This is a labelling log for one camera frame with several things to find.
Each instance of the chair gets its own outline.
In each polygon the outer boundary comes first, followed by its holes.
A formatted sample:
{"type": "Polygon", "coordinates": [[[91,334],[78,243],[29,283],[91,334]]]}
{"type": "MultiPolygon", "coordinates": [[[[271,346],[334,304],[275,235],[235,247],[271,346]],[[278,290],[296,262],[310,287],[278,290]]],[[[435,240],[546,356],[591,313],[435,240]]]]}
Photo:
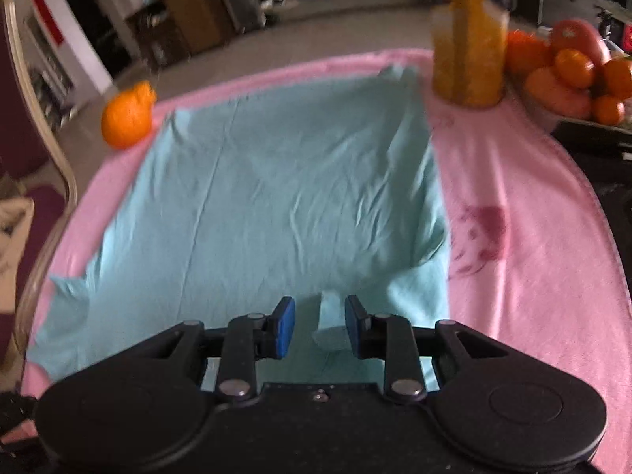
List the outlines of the chair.
{"type": "MultiPolygon", "coordinates": [[[[17,274],[17,309],[11,331],[21,356],[28,336],[40,289],[61,234],[77,207],[77,182],[58,142],[49,129],[31,85],[22,53],[13,0],[2,0],[0,41],[0,164],[16,182],[51,160],[65,185],[61,196],[51,186],[25,191],[32,198],[35,215],[17,274]]],[[[0,348],[11,335],[1,335],[0,348]]]]}

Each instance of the dark doorway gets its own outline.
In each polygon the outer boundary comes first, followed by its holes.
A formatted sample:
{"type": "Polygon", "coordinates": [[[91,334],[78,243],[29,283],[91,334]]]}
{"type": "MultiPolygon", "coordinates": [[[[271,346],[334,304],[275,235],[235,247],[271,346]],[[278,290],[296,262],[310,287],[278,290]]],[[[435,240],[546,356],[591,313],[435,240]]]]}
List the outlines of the dark doorway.
{"type": "Polygon", "coordinates": [[[99,55],[112,78],[132,62],[112,22],[99,7],[97,0],[66,0],[75,14],[83,33],[99,55]]]}

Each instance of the maroon chair back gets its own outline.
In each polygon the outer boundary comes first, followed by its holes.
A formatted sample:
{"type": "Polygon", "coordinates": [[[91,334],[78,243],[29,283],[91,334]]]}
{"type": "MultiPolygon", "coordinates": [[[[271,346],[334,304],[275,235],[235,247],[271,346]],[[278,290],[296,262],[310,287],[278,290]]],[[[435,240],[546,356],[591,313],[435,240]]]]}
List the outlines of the maroon chair back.
{"type": "Polygon", "coordinates": [[[20,89],[5,19],[0,12],[0,162],[19,180],[42,167],[49,155],[20,89]]]}

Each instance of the black equipment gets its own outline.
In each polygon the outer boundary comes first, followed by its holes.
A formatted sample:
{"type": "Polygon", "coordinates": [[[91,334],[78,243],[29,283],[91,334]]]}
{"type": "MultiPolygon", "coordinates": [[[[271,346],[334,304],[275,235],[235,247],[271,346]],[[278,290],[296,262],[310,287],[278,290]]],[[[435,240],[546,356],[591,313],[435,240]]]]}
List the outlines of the black equipment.
{"type": "Polygon", "coordinates": [[[13,408],[0,427],[34,410],[40,435],[24,454],[18,445],[0,455],[0,470],[12,461],[15,473],[42,474],[597,472],[589,460],[606,405],[588,384],[452,320],[416,328],[367,315],[355,296],[345,304],[355,356],[384,360],[383,391],[268,383],[258,392],[256,361],[290,346],[295,302],[285,297],[272,315],[225,329],[184,322],[38,403],[0,400],[13,408]],[[427,392],[419,356],[432,357],[439,391],[427,392]],[[220,357],[214,392],[200,390],[209,357],[220,357]],[[40,443],[50,464],[29,470],[40,443]]]}

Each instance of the red stripe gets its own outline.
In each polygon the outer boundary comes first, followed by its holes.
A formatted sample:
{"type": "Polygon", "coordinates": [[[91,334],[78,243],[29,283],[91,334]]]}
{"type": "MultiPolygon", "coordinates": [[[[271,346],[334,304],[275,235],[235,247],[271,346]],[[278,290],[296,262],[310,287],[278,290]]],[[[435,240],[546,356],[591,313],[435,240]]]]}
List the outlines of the red stripe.
{"type": "Polygon", "coordinates": [[[33,2],[36,4],[39,15],[55,41],[55,44],[61,46],[64,42],[64,36],[61,31],[59,31],[57,23],[55,23],[55,19],[53,19],[53,15],[46,5],[46,2],[44,0],[33,0],[33,2]]]}

